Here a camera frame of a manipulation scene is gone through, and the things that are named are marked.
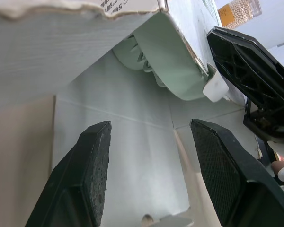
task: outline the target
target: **light green plastic part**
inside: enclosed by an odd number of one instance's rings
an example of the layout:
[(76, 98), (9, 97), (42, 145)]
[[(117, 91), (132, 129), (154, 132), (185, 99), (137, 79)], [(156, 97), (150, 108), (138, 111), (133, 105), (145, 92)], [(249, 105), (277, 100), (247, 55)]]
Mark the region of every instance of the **light green plastic part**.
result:
[(187, 101), (204, 97), (206, 81), (167, 16), (156, 14), (133, 34), (154, 72), (172, 93)]
[(146, 58), (133, 35), (118, 43), (113, 52), (125, 67), (131, 70), (143, 69)]

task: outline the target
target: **white cardboard box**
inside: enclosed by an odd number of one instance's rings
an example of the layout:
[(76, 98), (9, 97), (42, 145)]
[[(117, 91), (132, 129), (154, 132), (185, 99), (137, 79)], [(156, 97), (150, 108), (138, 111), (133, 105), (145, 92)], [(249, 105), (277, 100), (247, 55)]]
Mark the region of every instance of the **white cardboard box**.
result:
[(54, 93), (156, 13), (170, 18), (195, 61), (213, 64), (214, 1), (0, 0), (0, 107)]

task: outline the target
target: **textured rubber surface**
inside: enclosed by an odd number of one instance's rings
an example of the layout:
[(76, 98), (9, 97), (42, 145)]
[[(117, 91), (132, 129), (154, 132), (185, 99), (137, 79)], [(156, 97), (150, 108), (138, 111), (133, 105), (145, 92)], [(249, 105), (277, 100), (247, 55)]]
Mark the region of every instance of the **textured rubber surface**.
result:
[(224, 225), (240, 192), (240, 175), (213, 131), (199, 124), (194, 124), (192, 129), (202, 176), (218, 218)]
[(197, 119), (191, 130), (202, 176), (224, 227), (284, 227), (284, 192), (240, 145), (217, 124)]
[(26, 227), (99, 227), (111, 123), (87, 128), (52, 171)]
[(84, 179), (95, 226), (100, 226), (103, 215), (108, 169), (110, 129), (104, 129), (98, 138)]

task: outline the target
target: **yellow label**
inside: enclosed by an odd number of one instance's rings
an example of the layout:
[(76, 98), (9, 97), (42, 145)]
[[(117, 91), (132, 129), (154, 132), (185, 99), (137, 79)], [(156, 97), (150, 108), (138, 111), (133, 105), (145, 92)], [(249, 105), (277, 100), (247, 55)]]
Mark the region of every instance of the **yellow label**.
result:
[(223, 6), (221, 9), (218, 10), (218, 12), (223, 27), (235, 21), (235, 17), (232, 14), (231, 7), (229, 6), (229, 4)]

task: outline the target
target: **black plastic part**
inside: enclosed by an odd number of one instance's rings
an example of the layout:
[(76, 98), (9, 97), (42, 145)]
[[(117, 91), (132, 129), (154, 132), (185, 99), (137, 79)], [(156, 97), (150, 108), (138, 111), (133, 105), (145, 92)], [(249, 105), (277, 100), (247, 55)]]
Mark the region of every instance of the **black plastic part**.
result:
[(111, 123), (87, 128), (55, 167), (26, 227), (99, 227), (104, 208)]
[(284, 227), (284, 192), (233, 134), (217, 124), (190, 124), (201, 173), (224, 227)]
[(284, 67), (248, 35), (215, 27), (207, 40), (218, 71), (257, 106), (244, 124), (264, 141), (284, 143)]

